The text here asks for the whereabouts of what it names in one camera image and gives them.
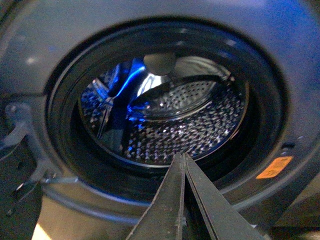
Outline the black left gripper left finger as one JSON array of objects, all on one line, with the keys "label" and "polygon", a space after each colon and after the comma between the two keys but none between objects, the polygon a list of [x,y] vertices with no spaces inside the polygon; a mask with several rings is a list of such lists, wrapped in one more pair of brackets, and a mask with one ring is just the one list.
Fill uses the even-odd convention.
[{"label": "black left gripper left finger", "polygon": [[181,240],[183,238],[185,167],[178,153],[168,168],[150,206],[133,227],[128,240]]}]

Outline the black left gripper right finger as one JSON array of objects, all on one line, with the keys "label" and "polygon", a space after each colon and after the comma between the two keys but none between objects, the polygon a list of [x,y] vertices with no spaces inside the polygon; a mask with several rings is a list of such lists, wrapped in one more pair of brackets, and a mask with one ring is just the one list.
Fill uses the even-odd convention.
[{"label": "black left gripper right finger", "polygon": [[186,175],[184,200],[191,215],[189,226],[199,240],[263,239],[186,153],[183,166]]}]

